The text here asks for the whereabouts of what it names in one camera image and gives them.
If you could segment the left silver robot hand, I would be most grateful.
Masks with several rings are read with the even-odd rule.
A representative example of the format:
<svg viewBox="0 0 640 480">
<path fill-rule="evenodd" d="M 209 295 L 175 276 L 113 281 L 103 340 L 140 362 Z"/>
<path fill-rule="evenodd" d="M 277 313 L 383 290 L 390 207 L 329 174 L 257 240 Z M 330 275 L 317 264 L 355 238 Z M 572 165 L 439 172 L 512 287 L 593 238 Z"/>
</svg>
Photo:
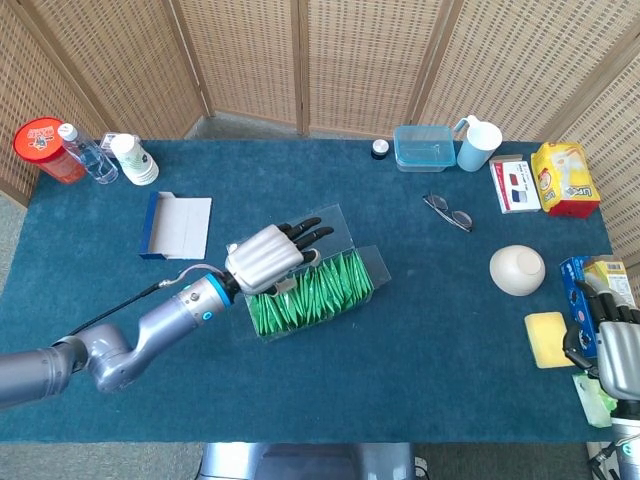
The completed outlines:
<svg viewBox="0 0 640 480">
<path fill-rule="evenodd" d="M 243 294 L 273 290 L 293 270 L 320 259 L 310 246 L 334 233 L 330 226 L 320 227 L 321 223 L 320 217 L 311 217 L 296 225 L 268 225 L 227 255 L 226 272 Z"/>
</svg>

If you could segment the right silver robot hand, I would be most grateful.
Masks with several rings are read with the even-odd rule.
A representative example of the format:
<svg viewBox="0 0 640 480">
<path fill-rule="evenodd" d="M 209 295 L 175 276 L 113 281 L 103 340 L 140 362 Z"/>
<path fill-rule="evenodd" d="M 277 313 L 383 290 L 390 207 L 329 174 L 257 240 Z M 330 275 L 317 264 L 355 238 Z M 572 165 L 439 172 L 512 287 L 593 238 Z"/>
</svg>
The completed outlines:
<svg viewBox="0 0 640 480">
<path fill-rule="evenodd" d="M 579 326 L 571 325 L 562 340 L 563 353 L 603 390 L 619 401 L 639 401 L 639 309 L 631 307 L 614 290 L 585 280 L 576 287 L 586 297 L 595 321 L 597 364 L 587 360 L 577 347 Z"/>
</svg>

